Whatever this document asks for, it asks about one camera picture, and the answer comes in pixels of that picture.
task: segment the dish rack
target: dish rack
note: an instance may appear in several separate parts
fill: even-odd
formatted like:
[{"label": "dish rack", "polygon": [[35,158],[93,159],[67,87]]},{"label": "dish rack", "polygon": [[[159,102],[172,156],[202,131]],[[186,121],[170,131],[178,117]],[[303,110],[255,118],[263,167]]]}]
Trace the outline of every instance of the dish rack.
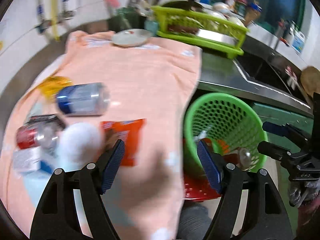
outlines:
[{"label": "dish rack", "polygon": [[[193,44],[201,47],[219,50],[225,52],[227,57],[233,59],[238,55],[243,55],[241,46],[246,38],[246,33],[249,31],[246,27],[239,26],[228,20],[220,19],[206,13],[187,11],[177,8],[168,8],[161,6],[152,6],[157,21],[159,22],[158,36],[182,41],[188,44]],[[183,27],[199,28],[208,31],[213,31],[228,35],[236,39],[234,45],[212,41],[205,38],[197,37],[190,33],[172,32],[169,30],[169,25],[178,25]]]}]

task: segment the orange packet in basket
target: orange packet in basket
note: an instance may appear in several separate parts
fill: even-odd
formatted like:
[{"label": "orange packet in basket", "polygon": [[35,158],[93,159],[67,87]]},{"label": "orange packet in basket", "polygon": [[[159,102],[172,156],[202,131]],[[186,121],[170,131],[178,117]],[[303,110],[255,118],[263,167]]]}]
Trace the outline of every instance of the orange packet in basket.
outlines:
[{"label": "orange packet in basket", "polygon": [[105,135],[105,147],[112,148],[118,139],[124,141],[125,150],[121,166],[134,166],[139,147],[140,129],[145,119],[132,121],[102,121],[100,125]]}]

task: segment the green cabinet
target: green cabinet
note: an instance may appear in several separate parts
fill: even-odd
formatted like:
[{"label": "green cabinet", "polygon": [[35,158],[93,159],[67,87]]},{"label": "green cabinet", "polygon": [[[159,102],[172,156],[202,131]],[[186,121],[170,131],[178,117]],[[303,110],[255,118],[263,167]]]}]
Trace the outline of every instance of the green cabinet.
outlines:
[{"label": "green cabinet", "polygon": [[[251,107],[258,114],[262,122],[268,121],[278,125],[289,123],[308,133],[312,132],[313,119],[311,118],[259,103],[253,103]],[[290,149],[293,153],[300,151],[300,148],[287,138],[268,133],[268,140],[270,143]],[[292,231],[295,234],[298,223],[298,209],[289,205],[287,196],[289,173],[285,168],[280,166],[280,162],[277,162],[277,170],[279,192],[289,215]]]}]

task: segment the floor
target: floor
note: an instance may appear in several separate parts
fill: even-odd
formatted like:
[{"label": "floor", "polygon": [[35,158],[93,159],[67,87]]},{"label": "floor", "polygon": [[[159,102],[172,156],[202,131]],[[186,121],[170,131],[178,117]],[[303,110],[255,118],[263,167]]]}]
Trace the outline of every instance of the floor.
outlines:
[{"label": "floor", "polygon": [[[268,171],[271,178],[273,179],[273,182],[275,183],[276,187],[278,188],[278,174],[277,174],[276,161],[271,159],[270,157],[268,157],[267,161],[264,164],[264,168]],[[235,227],[233,228],[234,235],[237,235],[242,227],[245,209],[246,209],[246,205],[247,205],[247,198],[248,198],[248,190],[243,190],[236,224],[235,224]],[[206,206],[209,210],[209,217],[210,218],[213,218],[213,216],[217,210],[219,201],[220,201],[220,198],[207,200],[207,201],[203,202],[203,205]]]}]

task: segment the red can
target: red can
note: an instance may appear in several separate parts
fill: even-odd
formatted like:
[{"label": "red can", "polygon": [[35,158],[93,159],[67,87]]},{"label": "red can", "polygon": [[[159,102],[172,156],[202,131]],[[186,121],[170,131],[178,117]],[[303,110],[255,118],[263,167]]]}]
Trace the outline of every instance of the red can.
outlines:
[{"label": "red can", "polygon": [[26,124],[16,133],[17,146],[20,149],[42,146],[46,149],[55,148],[57,143],[57,125],[54,122]]}]

